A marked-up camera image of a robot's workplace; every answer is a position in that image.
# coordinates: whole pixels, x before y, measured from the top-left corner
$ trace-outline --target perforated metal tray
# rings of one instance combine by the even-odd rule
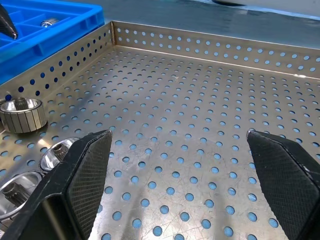
[[[1,181],[38,169],[57,141],[111,129],[90,239],[287,239],[246,132],[296,140],[320,161],[319,56],[111,22],[0,87],[2,97],[41,99],[48,117],[36,132],[1,133]]]

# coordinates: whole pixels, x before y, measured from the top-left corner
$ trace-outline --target blue plastic bin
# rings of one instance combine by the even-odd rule
[[[0,0],[17,31],[13,40],[0,33],[0,85],[102,26],[98,5],[54,0]],[[41,22],[59,20],[49,27]]]

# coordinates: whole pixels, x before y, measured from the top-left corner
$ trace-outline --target blue surface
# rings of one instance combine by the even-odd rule
[[[102,26],[98,5],[54,0],[2,0],[17,31],[13,40],[0,33],[0,84],[31,68],[75,40]],[[43,20],[58,23],[41,27]]]

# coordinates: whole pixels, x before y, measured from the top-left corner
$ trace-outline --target metal bushing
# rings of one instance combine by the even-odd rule
[[[77,140],[79,138],[70,137],[50,147],[40,159],[40,168],[43,170],[43,173],[48,173],[62,162],[71,145]]]
[[[21,173],[0,187],[0,229],[6,231],[40,183],[35,171]]]
[[[0,106],[4,129],[11,133],[29,133],[47,123],[44,104],[38,99],[19,97]]]
[[[56,24],[57,22],[59,22],[58,19],[52,17],[52,18],[48,18],[46,20],[43,20],[40,24],[41,27],[47,28],[52,26],[53,24]]]

